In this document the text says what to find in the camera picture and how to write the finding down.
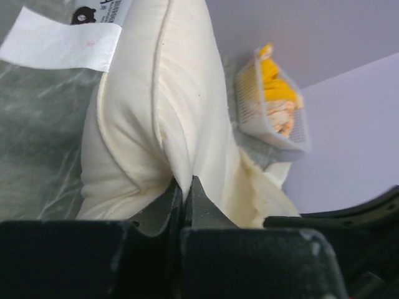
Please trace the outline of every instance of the wall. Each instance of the wall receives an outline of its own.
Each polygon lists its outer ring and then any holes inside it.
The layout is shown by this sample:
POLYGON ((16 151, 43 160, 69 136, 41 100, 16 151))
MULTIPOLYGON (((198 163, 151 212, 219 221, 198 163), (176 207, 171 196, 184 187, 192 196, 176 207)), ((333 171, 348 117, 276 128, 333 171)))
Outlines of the wall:
POLYGON ((286 192, 301 212, 345 209, 399 184, 399 54, 303 89, 312 151, 286 192))
POLYGON ((243 63, 273 42, 306 87, 399 52, 397 0, 207 0, 220 52, 243 63))

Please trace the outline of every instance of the tag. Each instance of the tag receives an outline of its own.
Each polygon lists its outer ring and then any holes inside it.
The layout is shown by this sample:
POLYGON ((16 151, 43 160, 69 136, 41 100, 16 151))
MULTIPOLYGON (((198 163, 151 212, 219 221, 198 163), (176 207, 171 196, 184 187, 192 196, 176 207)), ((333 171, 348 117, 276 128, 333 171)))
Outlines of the tag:
POLYGON ((24 7, 0 47, 0 59, 34 69, 108 72, 121 30, 117 24, 61 24, 24 7))
POLYGON ((75 0, 71 25, 115 23, 123 26, 132 0, 75 0))

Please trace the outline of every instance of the yellow item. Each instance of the yellow item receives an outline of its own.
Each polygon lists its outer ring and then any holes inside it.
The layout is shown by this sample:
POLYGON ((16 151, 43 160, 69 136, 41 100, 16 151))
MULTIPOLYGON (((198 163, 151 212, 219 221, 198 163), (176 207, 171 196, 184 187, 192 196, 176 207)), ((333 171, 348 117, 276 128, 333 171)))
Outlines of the yellow item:
POLYGON ((302 99, 278 77, 279 68, 271 58, 272 53, 272 44, 259 51, 266 110, 275 131, 289 138, 294 127, 294 112, 296 108, 302 108, 302 99))
POLYGON ((271 56, 273 46, 271 43, 265 45, 259 51, 261 62, 261 73, 266 101, 287 100, 297 104, 297 95, 293 89, 281 78, 278 78, 279 69, 271 56))

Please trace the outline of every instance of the pillow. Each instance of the pillow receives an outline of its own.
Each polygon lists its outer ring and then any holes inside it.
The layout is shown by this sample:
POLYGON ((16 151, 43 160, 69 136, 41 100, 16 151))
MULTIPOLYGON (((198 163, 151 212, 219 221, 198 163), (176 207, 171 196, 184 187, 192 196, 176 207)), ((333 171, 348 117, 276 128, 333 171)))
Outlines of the pillow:
POLYGON ((135 0, 87 112, 78 219, 129 218, 172 177, 186 197, 193 175, 241 227, 297 216, 234 141, 205 1, 135 0))

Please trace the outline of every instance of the white basket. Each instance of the white basket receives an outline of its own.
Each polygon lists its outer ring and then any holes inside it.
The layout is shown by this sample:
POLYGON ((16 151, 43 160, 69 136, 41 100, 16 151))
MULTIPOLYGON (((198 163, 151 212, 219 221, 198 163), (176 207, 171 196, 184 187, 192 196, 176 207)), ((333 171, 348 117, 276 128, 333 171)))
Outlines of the white basket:
MULTIPOLYGON (((310 141, 305 108, 295 111, 294 127, 289 138, 277 133, 272 127, 267 116, 263 81, 257 53, 259 53, 259 49, 255 51, 254 59, 243 67, 236 76, 240 130, 282 150, 309 152, 310 141)), ((280 67, 279 77, 284 79, 303 100, 303 96, 297 85, 280 67)))

